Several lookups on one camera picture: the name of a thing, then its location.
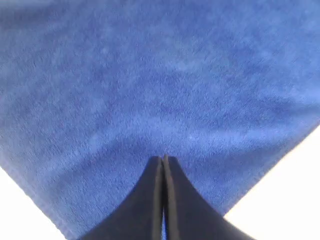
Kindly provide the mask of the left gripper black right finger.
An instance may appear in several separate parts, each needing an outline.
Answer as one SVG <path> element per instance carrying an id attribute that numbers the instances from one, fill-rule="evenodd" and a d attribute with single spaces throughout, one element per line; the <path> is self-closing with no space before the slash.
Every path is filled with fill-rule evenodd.
<path id="1" fill-rule="evenodd" d="M 164 156 L 168 240 L 252 240 L 213 209 L 191 184 L 177 158 Z"/>

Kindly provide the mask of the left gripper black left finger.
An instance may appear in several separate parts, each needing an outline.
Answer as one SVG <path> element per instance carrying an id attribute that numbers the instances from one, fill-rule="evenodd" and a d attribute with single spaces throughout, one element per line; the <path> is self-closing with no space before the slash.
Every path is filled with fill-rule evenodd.
<path id="1" fill-rule="evenodd" d="M 132 191 L 81 240 L 161 240 L 163 221 L 163 163 L 151 157 Z"/>

